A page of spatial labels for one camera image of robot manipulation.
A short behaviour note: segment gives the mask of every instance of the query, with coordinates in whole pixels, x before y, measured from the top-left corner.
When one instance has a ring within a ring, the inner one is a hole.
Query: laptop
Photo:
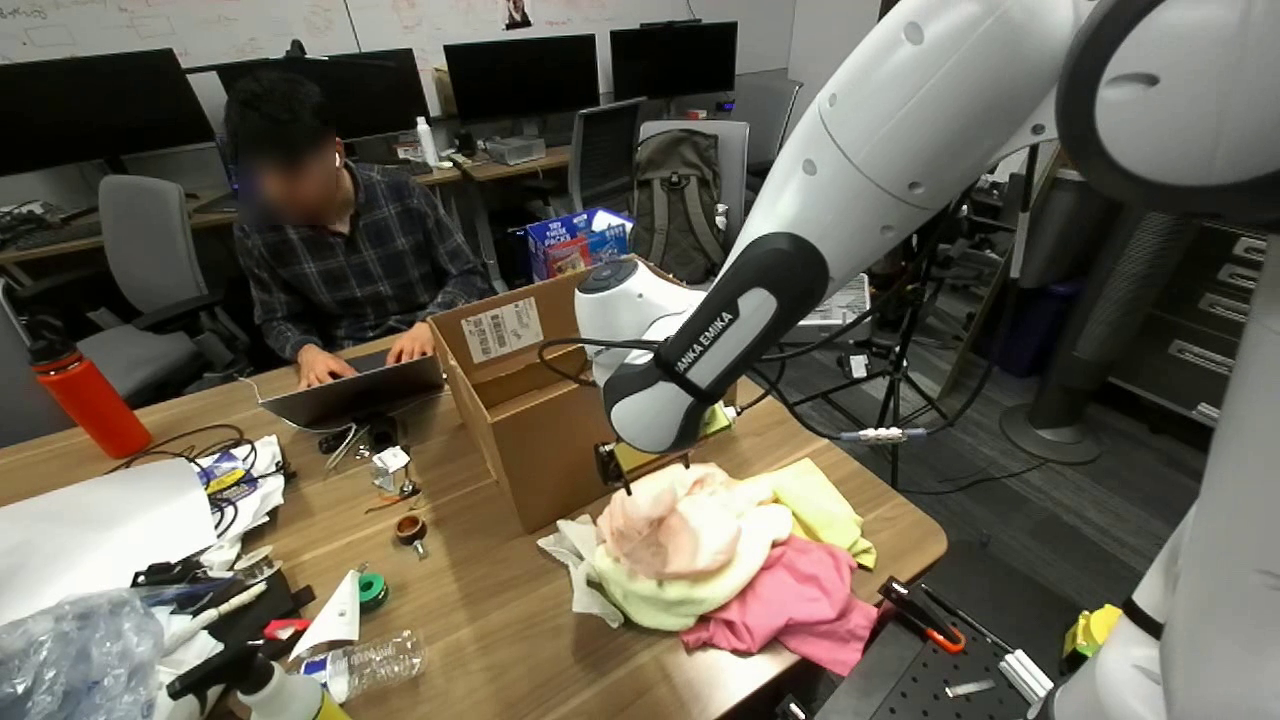
[[[444,389],[440,363],[431,356],[386,368],[387,351],[347,358],[356,376],[275,394],[263,408],[299,429],[338,429],[386,417],[395,402],[421,401]]]

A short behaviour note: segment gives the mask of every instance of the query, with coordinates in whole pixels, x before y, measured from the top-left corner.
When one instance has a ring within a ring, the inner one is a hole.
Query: pink cloth
[[[875,608],[852,594],[852,560],[834,542],[786,541],[762,577],[717,616],[684,630],[684,646],[754,657],[769,642],[849,675],[875,626]]]

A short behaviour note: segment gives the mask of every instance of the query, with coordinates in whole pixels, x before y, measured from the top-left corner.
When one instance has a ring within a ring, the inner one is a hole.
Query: table
[[[423,186],[453,186],[453,183],[463,183],[463,181],[499,183],[499,181],[565,171],[568,157],[574,157],[574,147],[549,147],[534,163],[473,161],[468,171],[431,169],[431,171],[411,171],[411,181],[423,183]],[[223,195],[192,198],[192,230],[229,228],[229,224],[234,224],[234,214],[229,214]],[[102,214],[91,211],[91,214],[82,214],[72,224],[36,230],[36,235],[19,241],[17,248],[5,248],[0,250],[0,269],[51,260],[51,255],[82,255],[82,250],[97,250],[97,248],[106,248],[106,235],[102,235]]]
[[[417,626],[427,670],[376,699],[356,699],[354,717],[719,717],[797,665],[790,650],[687,657],[671,635],[611,630],[601,618],[568,616],[565,566],[520,530],[450,389],[421,401],[406,419],[411,466],[423,480],[423,499],[411,503],[431,527],[431,554],[394,549],[401,512],[364,512],[381,499],[367,473],[356,461],[326,473],[311,435],[257,408],[257,394],[288,390],[288,384],[291,373],[279,368],[140,417],[157,435],[209,419],[242,424],[249,435],[275,431],[299,475],[260,542],[273,542],[291,583],[311,583],[321,594],[354,565],[387,577],[394,601],[364,618],[364,635]],[[875,594],[885,577],[916,577],[948,549],[936,521],[842,447],[807,435],[777,401],[748,410],[733,431],[703,441],[691,455],[735,475],[812,455],[862,508],[864,530],[882,549],[882,566],[862,577],[855,588],[864,601]],[[110,466],[114,461],[82,431],[17,443],[0,450],[0,503]]]

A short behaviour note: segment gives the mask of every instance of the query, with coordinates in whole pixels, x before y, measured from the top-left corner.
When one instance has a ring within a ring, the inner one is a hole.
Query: computer
[[[172,46],[0,63],[0,177],[209,141]]]
[[[526,119],[601,103],[597,36],[444,44],[455,115]]]
[[[727,90],[735,80],[735,22],[643,22],[610,30],[611,95],[679,101]]]
[[[444,389],[440,363],[431,356],[386,368],[386,351],[371,351],[356,356],[354,368],[356,376],[347,378],[288,390],[270,401],[263,408],[291,419],[298,429],[338,429],[386,417],[395,402]]]
[[[223,90],[260,73],[298,73],[326,90],[333,136],[394,136],[427,115],[411,46],[354,50],[329,58],[242,58],[215,63]]]

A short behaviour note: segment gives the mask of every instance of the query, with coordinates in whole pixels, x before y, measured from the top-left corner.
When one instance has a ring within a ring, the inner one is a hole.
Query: hand
[[[395,336],[394,351],[387,351],[387,368],[394,363],[411,363],[431,356],[431,326],[423,319],[417,319],[408,330]]]
[[[304,344],[298,351],[298,389],[321,389],[333,378],[356,376],[356,368],[333,351],[326,351],[321,344]]]

